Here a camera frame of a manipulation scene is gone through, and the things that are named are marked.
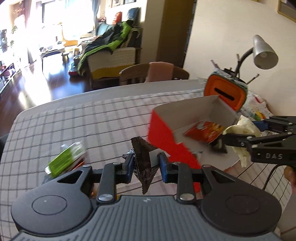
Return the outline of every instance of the plastic bag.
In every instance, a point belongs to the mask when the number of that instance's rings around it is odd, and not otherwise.
[[[252,121],[264,120],[273,115],[267,108],[264,99],[250,91],[248,91],[246,102],[242,106],[240,112]]]
[[[255,126],[255,124],[248,119],[247,117],[244,117],[243,115],[240,116],[239,121],[236,125],[230,126],[226,128],[223,132],[223,134],[226,133],[233,133],[233,134],[250,134],[254,135],[256,137],[261,136],[260,130]],[[246,148],[241,147],[232,147],[234,152],[239,156],[241,160],[242,167],[247,166],[247,160],[250,159],[250,154],[247,151]]]

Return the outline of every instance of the lamp neck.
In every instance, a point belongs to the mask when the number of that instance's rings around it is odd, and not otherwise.
[[[243,61],[250,55],[253,53],[253,48],[249,49],[247,52],[245,52],[242,57],[237,61],[237,67],[235,68],[235,72],[234,72],[234,76],[236,77],[237,74],[239,73],[239,69],[243,63]]]

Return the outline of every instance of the metal screw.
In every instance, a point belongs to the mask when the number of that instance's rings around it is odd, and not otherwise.
[[[113,196],[111,194],[102,194],[98,197],[98,199],[102,202],[108,202],[113,199]]]
[[[183,193],[180,195],[180,199],[183,201],[191,201],[194,199],[194,196],[191,193]]]

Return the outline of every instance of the sofa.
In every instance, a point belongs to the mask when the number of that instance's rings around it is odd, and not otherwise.
[[[101,23],[98,26],[96,35],[102,35],[113,25]],[[81,44],[82,50],[88,43]],[[119,72],[136,63],[136,50],[141,46],[141,28],[133,28],[126,42],[120,48],[113,51],[99,51],[87,58],[90,74],[90,86],[93,82],[106,78],[119,77]]]
[[[108,29],[110,29],[113,26],[114,26],[113,24],[99,23],[95,33],[90,33],[88,34],[88,36],[86,36],[86,34],[82,36],[77,43],[77,46],[79,47],[80,52],[82,52],[86,47],[86,45],[89,43],[87,41],[90,41],[95,36],[102,35],[104,32],[106,32]]]

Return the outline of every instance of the checkered tablecloth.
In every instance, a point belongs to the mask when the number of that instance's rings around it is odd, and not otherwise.
[[[13,201],[44,180],[44,168],[61,151],[61,145],[83,141],[88,162],[94,169],[124,160],[131,149],[130,139],[147,137],[151,110],[163,103],[201,97],[203,89],[142,96],[129,96],[50,110],[28,117],[17,117],[10,130],[0,163],[0,232],[2,241],[17,234],[11,217]],[[272,165],[251,164],[242,169],[238,162],[229,173],[263,186]],[[284,207],[291,187],[283,178],[283,168],[273,175],[267,191]],[[118,194],[141,195],[141,184],[133,176],[130,185],[118,185]],[[147,195],[176,194],[176,184],[164,184],[158,172]]]

